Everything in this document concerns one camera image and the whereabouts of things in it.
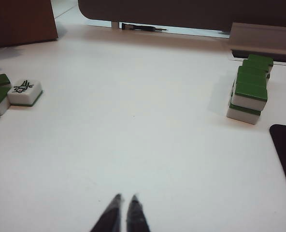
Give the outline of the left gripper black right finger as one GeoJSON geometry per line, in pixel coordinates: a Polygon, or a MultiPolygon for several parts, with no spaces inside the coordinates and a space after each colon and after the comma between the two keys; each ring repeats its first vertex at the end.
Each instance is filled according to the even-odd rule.
{"type": "Polygon", "coordinates": [[[132,196],[129,203],[126,224],[128,232],[150,232],[143,206],[136,195],[132,196]]]}

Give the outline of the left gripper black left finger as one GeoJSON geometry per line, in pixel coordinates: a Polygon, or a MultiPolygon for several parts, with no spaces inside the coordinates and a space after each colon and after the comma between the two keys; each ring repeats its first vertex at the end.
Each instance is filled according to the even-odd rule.
{"type": "Polygon", "coordinates": [[[121,229],[121,204],[122,195],[119,193],[114,196],[108,204],[91,232],[119,232],[121,229]]]}

